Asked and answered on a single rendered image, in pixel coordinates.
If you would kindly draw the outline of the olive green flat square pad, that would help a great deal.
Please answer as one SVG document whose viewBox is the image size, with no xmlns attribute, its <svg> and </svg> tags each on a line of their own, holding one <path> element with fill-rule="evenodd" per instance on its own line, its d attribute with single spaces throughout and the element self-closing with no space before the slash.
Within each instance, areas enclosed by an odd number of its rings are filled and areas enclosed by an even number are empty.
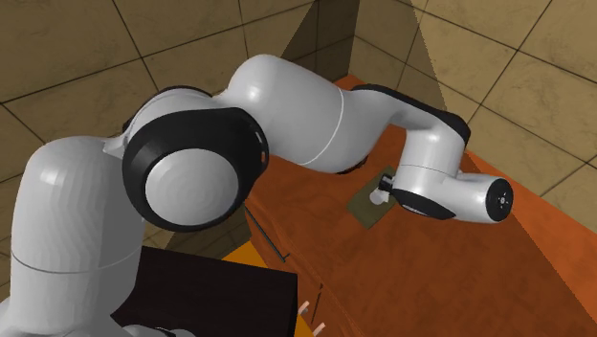
<svg viewBox="0 0 597 337">
<path fill-rule="evenodd" d="M 388 202 L 376 205 L 370 201 L 370 194 L 378 187 L 384 174 L 393 175 L 395 168 L 386 166 L 375 177 L 364 184 L 348 201 L 347 210 L 366 229 L 372 228 L 386 213 L 396 204 L 395 199 L 390 196 Z"/>
</svg>

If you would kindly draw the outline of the dark robot stand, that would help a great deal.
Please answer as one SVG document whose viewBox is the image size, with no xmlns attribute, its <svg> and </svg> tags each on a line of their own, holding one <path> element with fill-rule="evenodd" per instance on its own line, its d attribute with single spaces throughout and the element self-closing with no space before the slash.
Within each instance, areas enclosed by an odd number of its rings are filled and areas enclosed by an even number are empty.
<svg viewBox="0 0 597 337">
<path fill-rule="evenodd" d="M 146 246 L 135 287 L 112 315 L 196 337 L 294 337 L 297 316 L 294 273 Z"/>
</svg>

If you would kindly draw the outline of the orange-brown wooden chest of drawers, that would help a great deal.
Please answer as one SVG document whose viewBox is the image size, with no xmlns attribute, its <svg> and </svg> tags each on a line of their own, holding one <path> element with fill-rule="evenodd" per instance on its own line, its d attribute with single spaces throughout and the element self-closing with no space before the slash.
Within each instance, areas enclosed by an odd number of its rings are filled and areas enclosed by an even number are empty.
<svg viewBox="0 0 597 337">
<path fill-rule="evenodd" d="M 298 275 L 319 337 L 597 337 L 597 235 L 520 184 L 498 224 L 398 205 L 357 221 L 348 201 L 404 141 L 389 126 L 346 175 L 273 158 L 247 200 L 253 246 Z"/>
</svg>

